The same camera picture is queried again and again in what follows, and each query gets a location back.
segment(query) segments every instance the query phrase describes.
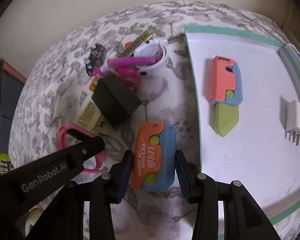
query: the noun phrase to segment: table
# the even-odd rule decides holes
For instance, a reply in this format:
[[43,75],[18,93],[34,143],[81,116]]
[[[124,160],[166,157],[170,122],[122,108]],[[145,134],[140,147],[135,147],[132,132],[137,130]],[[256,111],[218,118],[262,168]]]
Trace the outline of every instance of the table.
[[[142,106],[110,135],[104,136],[106,160],[103,172],[134,149],[140,124],[162,120],[177,132],[177,148],[188,161],[199,165],[197,106],[186,43],[185,25],[213,25],[248,30],[288,42],[270,19],[223,4],[199,1],[168,1],[136,6],[93,21],[51,46],[34,66],[19,98],[12,122],[9,155],[15,167],[56,151],[58,129],[71,122],[83,100],[91,95],[91,78],[84,58],[98,42],[114,57],[124,43],[150,30],[168,38],[169,64],[160,76],[144,77],[136,92]],[[98,175],[78,175],[77,183]],[[46,208],[56,193],[39,203]],[[112,205],[116,239],[190,239],[196,205],[182,197],[178,181],[162,193],[148,193],[128,187],[119,205]],[[84,237],[89,238],[89,203],[85,205]],[[275,225],[282,239],[295,239],[300,231],[300,208]]]

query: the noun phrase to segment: beige plastic object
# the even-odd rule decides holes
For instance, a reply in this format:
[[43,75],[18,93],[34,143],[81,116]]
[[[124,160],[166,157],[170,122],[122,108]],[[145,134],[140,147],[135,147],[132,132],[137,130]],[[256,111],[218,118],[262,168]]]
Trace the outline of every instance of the beige plastic object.
[[111,125],[106,121],[99,108],[89,96],[83,101],[73,123],[95,135],[99,133],[107,135],[112,130]]
[[43,212],[44,210],[39,207],[35,207],[29,212],[29,216],[28,219],[26,220],[26,225],[25,225],[26,236],[29,234],[31,228],[38,221],[39,217],[42,215]]

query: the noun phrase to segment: floral tablecloth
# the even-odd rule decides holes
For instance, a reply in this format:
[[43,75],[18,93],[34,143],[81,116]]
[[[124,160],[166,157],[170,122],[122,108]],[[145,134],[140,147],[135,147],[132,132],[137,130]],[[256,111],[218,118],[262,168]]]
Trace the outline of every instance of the floral tablecloth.
[[[58,129],[71,122],[82,102],[91,95],[91,78],[84,58],[96,42],[114,57],[124,43],[142,31],[151,30],[168,38],[169,64],[160,76],[144,77],[136,92],[142,106],[106,141],[103,172],[121,160],[125,150],[134,148],[140,124],[163,120],[174,124],[177,148],[188,161],[199,165],[199,133],[194,83],[189,63],[184,26],[213,25],[248,30],[287,42],[270,19],[223,4],[198,1],[168,1],[136,6],[102,17],[70,33],[51,46],[34,66],[19,98],[12,122],[9,155],[15,167],[56,151]],[[78,175],[78,183],[96,175]],[[55,193],[42,201],[43,208]],[[177,180],[162,193],[148,193],[128,187],[119,205],[112,205],[116,239],[191,239],[196,205],[181,195]],[[85,205],[84,237],[89,238],[89,203]],[[275,225],[282,239],[295,239],[300,231],[300,208]]]

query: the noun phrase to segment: coral and blue toy knife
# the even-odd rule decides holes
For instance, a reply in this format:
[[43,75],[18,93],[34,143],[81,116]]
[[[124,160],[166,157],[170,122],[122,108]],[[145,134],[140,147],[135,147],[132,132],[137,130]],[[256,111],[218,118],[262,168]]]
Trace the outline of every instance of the coral and blue toy knife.
[[212,60],[210,103],[216,107],[214,130],[226,136],[239,122],[242,82],[238,64],[230,58],[216,56]]

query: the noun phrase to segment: white charger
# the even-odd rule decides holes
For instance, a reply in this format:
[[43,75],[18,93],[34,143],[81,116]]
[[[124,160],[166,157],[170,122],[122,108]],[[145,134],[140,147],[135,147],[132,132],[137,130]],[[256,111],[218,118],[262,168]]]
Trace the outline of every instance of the white charger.
[[292,135],[292,142],[299,145],[300,140],[300,103],[292,101],[287,107],[286,131]]

